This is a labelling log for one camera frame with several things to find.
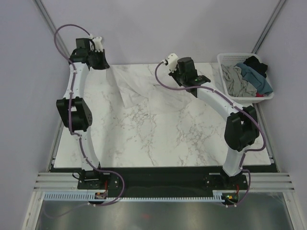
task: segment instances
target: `plastic basket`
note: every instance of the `plastic basket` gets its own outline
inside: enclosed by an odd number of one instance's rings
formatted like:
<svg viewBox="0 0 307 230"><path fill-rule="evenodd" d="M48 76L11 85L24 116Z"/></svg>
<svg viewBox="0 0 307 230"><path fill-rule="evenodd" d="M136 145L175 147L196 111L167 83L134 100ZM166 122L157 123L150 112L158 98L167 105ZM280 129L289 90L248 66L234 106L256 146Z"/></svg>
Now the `plastic basket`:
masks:
<svg viewBox="0 0 307 230"><path fill-rule="evenodd" d="M260 62L262 62L261 58L258 55L250 54L250 53L225 53L225 54L219 54L217 56L217 61L219 63L219 69L220 69L220 73L221 73L221 78L222 78L222 83L223 83L225 94L229 98L231 98L232 100L234 100L235 102L238 102L240 104L259 103L259 102L262 102L264 100L272 99L273 96L274 96L273 92L268 96L265 95L264 97L233 97L233 96L230 96L228 94L226 82L225 82L225 79L223 77L222 65L224 65L224 66L235 66L237 63L242 63L247 58L249 58L251 56L255 56ZM271 85L268 75L267 75L266 80Z"/></svg>

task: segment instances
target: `red cloth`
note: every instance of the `red cloth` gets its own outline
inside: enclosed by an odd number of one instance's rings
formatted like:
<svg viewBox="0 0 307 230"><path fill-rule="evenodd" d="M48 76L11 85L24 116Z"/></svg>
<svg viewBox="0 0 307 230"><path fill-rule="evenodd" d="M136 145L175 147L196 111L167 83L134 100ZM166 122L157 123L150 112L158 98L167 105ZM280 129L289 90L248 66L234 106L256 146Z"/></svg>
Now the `red cloth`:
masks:
<svg viewBox="0 0 307 230"><path fill-rule="evenodd" d="M264 97L263 94L256 93L256 97Z"/></svg>

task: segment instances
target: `white marble table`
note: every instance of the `white marble table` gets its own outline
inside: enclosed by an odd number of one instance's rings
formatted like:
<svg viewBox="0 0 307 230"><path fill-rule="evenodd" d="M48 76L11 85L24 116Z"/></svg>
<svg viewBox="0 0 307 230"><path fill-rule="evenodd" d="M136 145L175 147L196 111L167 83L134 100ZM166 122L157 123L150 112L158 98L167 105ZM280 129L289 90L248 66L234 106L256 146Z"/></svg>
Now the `white marble table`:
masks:
<svg viewBox="0 0 307 230"><path fill-rule="evenodd" d="M217 63L196 64L221 89ZM114 79L114 70L127 74L154 73L156 64L115 65L108 70L91 70L84 99L92 111L92 139L102 167L216 166L223 165L227 145L225 121L205 102L193 98L181 111L153 115L148 100L125 109ZM262 146L256 139L254 148ZM249 153L245 165L271 164L267 150ZM55 168L80 168L77 145L64 128Z"/></svg>

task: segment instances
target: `wall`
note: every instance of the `wall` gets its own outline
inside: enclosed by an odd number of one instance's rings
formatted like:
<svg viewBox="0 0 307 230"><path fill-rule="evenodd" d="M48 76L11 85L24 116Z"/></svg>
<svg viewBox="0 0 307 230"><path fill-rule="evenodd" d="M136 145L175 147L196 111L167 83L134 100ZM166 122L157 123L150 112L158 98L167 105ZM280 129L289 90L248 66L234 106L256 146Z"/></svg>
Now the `wall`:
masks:
<svg viewBox="0 0 307 230"><path fill-rule="evenodd" d="M281 170L292 176L307 215L307 1L285 5L259 55L269 65L275 91L261 104Z"/></svg>
<svg viewBox="0 0 307 230"><path fill-rule="evenodd" d="M69 68L31 0L0 7L0 228L21 228L47 165Z"/></svg>
<svg viewBox="0 0 307 230"><path fill-rule="evenodd" d="M158 63L169 53L196 62L250 52L278 0L42 0L56 27L76 23L105 39L110 64ZM71 52L76 28L60 32Z"/></svg>

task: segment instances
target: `cloth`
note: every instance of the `cloth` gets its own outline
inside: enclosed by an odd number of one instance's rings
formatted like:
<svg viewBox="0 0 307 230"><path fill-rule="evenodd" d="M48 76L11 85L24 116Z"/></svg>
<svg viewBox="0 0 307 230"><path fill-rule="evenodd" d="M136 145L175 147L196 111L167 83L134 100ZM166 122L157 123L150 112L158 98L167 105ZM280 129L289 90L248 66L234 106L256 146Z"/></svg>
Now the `cloth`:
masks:
<svg viewBox="0 0 307 230"><path fill-rule="evenodd" d="M255 97L257 89L244 80L241 69L236 66L222 65L223 77L226 82L228 94L233 97Z"/></svg>
<svg viewBox="0 0 307 230"><path fill-rule="evenodd" d="M263 94L259 94L258 92L256 93L256 97L264 97Z"/></svg>
<svg viewBox="0 0 307 230"><path fill-rule="evenodd" d="M238 63L236 66L241 68L241 75L243 79L251 83L257 89L259 94L270 94L273 92L273 89L265 78L252 67L249 67L243 63Z"/></svg>
<svg viewBox="0 0 307 230"><path fill-rule="evenodd" d="M151 114L176 112L193 99L193 95L182 91L173 91L161 86L148 69L127 74L124 69L112 68L116 83L125 108L136 106L145 98L148 99L148 110ZM167 86L179 88L169 75L161 74L159 78Z"/></svg>
<svg viewBox="0 0 307 230"><path fill-rule="evenodd" d="M243 62L243 64L252 67L255 71L261 74L264 78L267 78L266 71L268 70L268 66L266 64L260 63L259 60L255 56L251 56Z"/></svg>

